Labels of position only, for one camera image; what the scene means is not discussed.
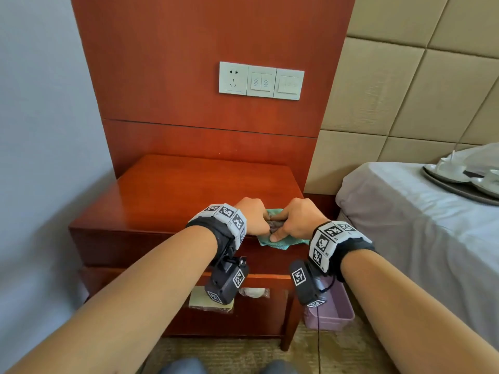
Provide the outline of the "bed with grey-white sheet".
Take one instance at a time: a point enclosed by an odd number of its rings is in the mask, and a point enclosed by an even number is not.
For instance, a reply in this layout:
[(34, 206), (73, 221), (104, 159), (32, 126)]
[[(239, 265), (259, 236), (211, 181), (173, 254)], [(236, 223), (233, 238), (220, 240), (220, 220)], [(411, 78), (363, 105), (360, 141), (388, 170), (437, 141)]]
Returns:
[(421, 169), (365, 163), (336, 203), (381, 256), (499, 350), (499, 206), (446, 192)]

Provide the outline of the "left wristband with marker tags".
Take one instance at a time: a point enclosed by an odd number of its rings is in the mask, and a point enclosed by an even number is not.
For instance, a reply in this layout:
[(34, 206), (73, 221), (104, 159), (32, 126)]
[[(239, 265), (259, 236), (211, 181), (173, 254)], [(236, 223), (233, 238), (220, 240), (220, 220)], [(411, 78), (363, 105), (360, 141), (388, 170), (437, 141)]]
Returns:
[(233, 258), (247, 232), (246, 217), (239, 209), (226, 203), (209, 205), (196, 214), (186, 227), (194, 225), (209, 229), (217, 240), (216, 255), (209, 266), (215, 266), (225, 258)]

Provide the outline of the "dark serving tray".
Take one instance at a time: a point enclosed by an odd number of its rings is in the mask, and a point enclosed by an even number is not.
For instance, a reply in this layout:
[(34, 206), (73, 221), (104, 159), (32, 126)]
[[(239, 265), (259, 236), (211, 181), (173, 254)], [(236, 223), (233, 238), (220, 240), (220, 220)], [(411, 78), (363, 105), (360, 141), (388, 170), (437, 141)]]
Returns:
[(454, 195), (459, 195), (471, 201), (499, 207), (499, 195), (495, 195), (489, 191), (483, 192), (481, 189), (474, 186), (474, 184), (472, 184), (471, 182), (454, 183), (442, 181), (440, 178), (433, 176), (431, 172), (425, 168), (425, 166), (420, 169), (420, 172), (421, 175), (429, 182), (447, 192), (450, 192)]

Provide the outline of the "person's left leg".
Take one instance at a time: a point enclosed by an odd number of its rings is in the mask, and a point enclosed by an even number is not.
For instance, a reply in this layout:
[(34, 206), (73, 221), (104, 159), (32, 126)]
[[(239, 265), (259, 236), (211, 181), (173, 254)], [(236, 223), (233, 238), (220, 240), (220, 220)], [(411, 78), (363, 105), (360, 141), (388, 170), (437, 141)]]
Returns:
[(181, 358), (162, 367), (157, 374), (209, 374), (198, 358)]

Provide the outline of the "white plain switch plate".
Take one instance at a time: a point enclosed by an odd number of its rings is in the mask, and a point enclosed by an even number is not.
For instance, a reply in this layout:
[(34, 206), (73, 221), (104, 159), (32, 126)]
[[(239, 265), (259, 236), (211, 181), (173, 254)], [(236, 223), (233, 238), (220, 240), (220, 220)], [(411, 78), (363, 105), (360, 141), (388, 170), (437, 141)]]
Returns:
[(277, 68), (273, 98), (300, 100), (304, 71)]

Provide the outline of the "white wall power socket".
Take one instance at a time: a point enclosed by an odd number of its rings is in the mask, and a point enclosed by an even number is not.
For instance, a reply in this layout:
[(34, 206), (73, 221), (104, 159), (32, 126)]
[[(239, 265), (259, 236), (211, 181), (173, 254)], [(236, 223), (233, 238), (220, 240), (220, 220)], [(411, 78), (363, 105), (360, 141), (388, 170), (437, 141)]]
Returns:
[(220, 62), (219, 93), (246, 96), (247, 78), (247, 64)]

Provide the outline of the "red-brown wooden nightstand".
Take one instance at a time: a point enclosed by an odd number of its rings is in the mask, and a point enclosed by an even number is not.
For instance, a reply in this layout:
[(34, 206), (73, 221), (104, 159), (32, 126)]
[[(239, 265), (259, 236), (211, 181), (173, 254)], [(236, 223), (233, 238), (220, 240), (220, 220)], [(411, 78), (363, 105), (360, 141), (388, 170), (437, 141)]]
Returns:
[[(244, 197), (279, 208), (303, 194), (283, 165), (142, 157), (69, 226), (89, 297), (183, 229), (196, 213), (214, 203), (235, 205)], [(227, 314), (189, 308), (185, 301), (163, 336), (279, 338), (280, 349), (288, 351), (303, 314), (288, 270), (307, 251), (305, 244), (282, 251), (247, 236), (238, 251), (249, 265), (243, 286), (270, 289), (270, 297), (238, 294)]]

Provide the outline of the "person's right leg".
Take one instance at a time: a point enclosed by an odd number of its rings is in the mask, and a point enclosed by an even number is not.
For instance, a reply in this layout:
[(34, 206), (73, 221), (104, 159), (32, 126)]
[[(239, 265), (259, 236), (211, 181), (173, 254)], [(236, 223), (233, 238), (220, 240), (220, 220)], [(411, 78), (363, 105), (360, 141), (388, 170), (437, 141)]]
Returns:
[(266, 364), (259, 374), (300, 374), (292, 363), (283, 360), (275, 359)]

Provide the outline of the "person's left hand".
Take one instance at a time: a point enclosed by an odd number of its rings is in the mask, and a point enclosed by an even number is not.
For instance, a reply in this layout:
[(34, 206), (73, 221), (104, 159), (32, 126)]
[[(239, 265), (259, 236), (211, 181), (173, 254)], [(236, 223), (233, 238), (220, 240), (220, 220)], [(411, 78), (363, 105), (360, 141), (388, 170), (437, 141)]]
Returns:
[(251, 236), (260, 236), (259, 216), (267, 212), (262, 200), (259, 198), (244, 197), (234, 207), (240, 210), (246, 218), (246, 233)]

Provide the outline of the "green cleaning cloth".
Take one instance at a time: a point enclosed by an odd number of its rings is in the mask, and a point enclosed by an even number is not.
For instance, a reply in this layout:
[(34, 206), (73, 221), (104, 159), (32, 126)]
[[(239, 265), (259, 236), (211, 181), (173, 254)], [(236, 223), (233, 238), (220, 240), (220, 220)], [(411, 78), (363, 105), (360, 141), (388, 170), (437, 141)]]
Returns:
[(267, 220), (267, 223), (269, 224), (270, 227), (270, 233), (267, 235), (258, 236), (258, 242), (260, 246), (267, 246), (274, 249), (286, 251), (291, 246), (299, 244), (309, 245), (309, 240), (296, 239), (290, 235), (277, 242), (272, 242), (270, 240), (270, 235), (275, 233), (279, 228), (281, 228), (284, 225), (284, 221)]

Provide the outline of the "person's right forearm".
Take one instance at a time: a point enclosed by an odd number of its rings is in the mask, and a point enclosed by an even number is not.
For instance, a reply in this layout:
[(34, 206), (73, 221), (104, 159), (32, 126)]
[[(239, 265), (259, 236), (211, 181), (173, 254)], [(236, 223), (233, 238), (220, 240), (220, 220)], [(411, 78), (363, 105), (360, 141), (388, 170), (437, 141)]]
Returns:
[(499, 374), (499, 352), (376, 252), (346, 254), (341, 273), (402, 374)]

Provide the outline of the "red-brown wooden wall panel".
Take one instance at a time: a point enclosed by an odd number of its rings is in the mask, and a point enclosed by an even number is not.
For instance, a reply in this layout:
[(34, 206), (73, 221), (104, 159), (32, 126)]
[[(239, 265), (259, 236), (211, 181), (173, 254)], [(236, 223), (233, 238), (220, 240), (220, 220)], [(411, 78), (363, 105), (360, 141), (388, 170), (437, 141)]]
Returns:
[[(148, 154), (289, 167), (303, 191), (355, 0), (71, 0), (116, 177)], [(303, 70), (298, 101), (219, 62)]]

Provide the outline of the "wristband with marker tags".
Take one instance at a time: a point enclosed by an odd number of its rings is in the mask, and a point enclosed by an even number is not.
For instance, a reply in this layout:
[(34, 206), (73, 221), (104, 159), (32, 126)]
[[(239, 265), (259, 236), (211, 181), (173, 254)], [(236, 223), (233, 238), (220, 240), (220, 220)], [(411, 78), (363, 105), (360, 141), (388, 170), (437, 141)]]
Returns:
[(323, 276), (344, 283), (341, 263), (347, 253), (357, 250), (375, 251), (372, 241), (345, 221), (328, 221), (318, 226), (309, 244), (308, 260)]
[(246, 217), (239, 209), (226, 203), (209, 205), (196, 214), (186, 227), (194, 225), (209, 229), (217, 240), (216, 255), (209, 266), (215, 266), (225, 258), (233, 258), (247, 232)]

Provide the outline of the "person's leg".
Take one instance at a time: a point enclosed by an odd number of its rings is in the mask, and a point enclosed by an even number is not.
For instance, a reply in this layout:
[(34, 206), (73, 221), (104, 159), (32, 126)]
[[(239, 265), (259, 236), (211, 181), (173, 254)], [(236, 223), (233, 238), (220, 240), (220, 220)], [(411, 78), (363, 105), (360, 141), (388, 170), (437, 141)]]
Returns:
[(198, 358), (181, 358), (162, 367), (157, 374), (209, 374)]
[(292, 363), (283, 360), (275, 359), (266, 364), (259, 374), (300, 374)]

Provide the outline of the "pink plastic bin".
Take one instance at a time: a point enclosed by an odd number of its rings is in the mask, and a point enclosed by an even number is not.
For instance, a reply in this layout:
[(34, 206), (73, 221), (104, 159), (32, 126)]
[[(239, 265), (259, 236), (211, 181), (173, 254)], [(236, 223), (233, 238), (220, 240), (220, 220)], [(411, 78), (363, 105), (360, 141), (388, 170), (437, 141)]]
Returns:
[(325, 303), (316, 308), (305, 308), (304, 324), (308, 329), (341, 332), (355, 319), (344, 285), (335, 282), (325, 293), (325, 299)]

